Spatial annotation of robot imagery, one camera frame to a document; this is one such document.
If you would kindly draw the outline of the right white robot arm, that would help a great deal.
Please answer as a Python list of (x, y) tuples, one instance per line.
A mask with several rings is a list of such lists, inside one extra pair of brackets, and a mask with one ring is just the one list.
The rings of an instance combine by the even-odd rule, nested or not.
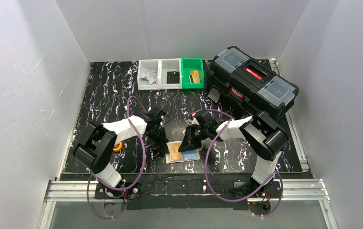
[(289, 136), (266, 112), (258, 112), (243, 119), (217, 121), (211, 109), (201, 109), (191, 114), (192, 124), (186, 127), (179, 152), (199, 149), (206, 139), (222, 142), (245, 139), (257, 154), (255, 170), (250, 178), (251, 187), (268, 185), (274, 178), (276, 163), (285, 149)]

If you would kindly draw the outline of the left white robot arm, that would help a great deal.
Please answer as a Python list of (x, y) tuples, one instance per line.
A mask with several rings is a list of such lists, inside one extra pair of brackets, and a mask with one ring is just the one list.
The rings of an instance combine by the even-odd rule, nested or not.
[(142, 136), (145, 135), (153, 143), (154, 150), (168, 154), (168, 139), (164, 128), (166, 117), (163, 109), (153, 108), (150, 112), (142, 112), (116, 122), (92, 122), (74, 142), (72, 157), (90, 169), (92, 175), (107, 188), (115, 191), (128, 190), (138, 180), (127, 187), (119, 186), (123, 179), (110, 163), (114, 146), (135, 136), (144, 144)]

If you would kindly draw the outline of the white silver credit card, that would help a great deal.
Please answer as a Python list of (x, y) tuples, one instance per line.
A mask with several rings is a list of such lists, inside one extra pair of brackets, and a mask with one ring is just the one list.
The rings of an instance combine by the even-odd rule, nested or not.
[(157, 71), (150, 71), (148, 74), (149, 84), (154, 85), (158, 83)]

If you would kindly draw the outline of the orange gold credit card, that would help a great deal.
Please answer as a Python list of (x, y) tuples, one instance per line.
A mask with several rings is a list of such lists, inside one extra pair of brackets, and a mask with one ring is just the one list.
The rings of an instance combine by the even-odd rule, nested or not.
[(200, 83), (201, 82), (200, 75), (201, 75), (200, 70), (191, 70), (189, 75), (190, 83)]

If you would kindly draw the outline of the yellow VIP credit card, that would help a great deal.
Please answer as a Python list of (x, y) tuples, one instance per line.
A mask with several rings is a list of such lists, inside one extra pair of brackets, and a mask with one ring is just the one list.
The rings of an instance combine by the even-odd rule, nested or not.
[(167, 143), (169, 153), (166, 154), (166, 163), (171, 164), (175, 162), (181, 162), (183, 160), (183, 155), (179, 152), (180, 142), (174, 141)]

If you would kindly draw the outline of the beige leather card holder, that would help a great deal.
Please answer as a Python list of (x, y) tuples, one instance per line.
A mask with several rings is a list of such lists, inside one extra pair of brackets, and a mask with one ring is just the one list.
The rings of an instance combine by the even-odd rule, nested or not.
[(193, 148), (192, 150), (187, 150), (187, 151), (182, 152), (183, 160), (181, 162), (199, 160), (200, 159), (199, 152), (202, 150), (202, 148), (203, 147), (201, 147), (199, 149)]

